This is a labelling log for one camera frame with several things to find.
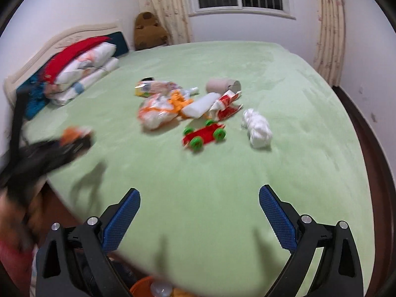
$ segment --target white wall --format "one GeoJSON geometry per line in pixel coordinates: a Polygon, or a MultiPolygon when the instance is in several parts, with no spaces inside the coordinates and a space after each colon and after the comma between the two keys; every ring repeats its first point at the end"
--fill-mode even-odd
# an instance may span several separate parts
{"type": "Polygon", "coordinates": [[[77,25],[119,20],[131,46],[138,13],[138,0],[24,0],[0,37],[0,155],[6,148],[9,116],[4,78],[22,67],[48,39],[77,25]]]}
{"type": "Polygon", "coordinates": [[[341,88],[361,111],[396,175],[396,33],[374,0],[344,0],[341,88]]]}
{"type": "Polygon", "coordinates": [[[194,41],[275,42],[312,64],[319,39],[317,0],[292,0],[296,20],[262,14],[228,13],[190,17],[194,41]]]}

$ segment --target red pillow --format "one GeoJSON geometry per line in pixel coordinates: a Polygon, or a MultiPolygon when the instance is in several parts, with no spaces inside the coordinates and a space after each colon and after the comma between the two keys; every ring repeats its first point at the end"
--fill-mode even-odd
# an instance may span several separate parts
{"type": "Polygon", "coordinates": [[[91,37],[66,47],[45,66],[42,73],[42,80],[53,84],[56,77],[74,58],[109,39],[109,37],[105,36],[91,37]]]}

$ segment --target window frame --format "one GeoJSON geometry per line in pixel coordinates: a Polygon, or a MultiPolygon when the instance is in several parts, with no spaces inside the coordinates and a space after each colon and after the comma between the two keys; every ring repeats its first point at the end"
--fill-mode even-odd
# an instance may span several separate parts
{"type": "Polygon", "coordinates": [[[242,0],[237,0],[238,5],[236,6],[215,6],[211,8],[200,8],[199,0],[188,0],[189,16],[192,17],[200,14],[213,13],[259,13],[295,19],[294,8],[291,1],[292,0],[282,0],[283,10],[276,10],[269,8],[242,6],[242,0]]]}

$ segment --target headboard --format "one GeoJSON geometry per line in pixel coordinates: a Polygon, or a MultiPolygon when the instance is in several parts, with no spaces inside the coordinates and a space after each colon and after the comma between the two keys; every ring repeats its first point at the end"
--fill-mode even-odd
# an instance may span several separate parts
{"type": "Polygon", "coordinates": [[[16,89],[40,69],[53,55],[77,41],[99,35],[109,35],[118,31],[123,32],[118,22],[101,25],[80,25],[52,37],[21,69],[5,79],[4,92],[11,105],[13,106],[15,104],[16,89]]]}

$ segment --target red and white carton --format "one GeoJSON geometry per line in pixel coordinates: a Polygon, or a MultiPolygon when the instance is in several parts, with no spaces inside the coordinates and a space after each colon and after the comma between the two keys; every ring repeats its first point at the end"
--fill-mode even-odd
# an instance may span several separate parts
{"type": "Polygon", "coordinates": [[[209,109],[208,113],[210,119],[218,122],[227,119],[239,111],[243,105],[236,105],[232,102],[237,100],[241,96],[241,93],[241,91],[238,91],[237,93],[234,93],[231,90],[226,91],[209,109]]]}

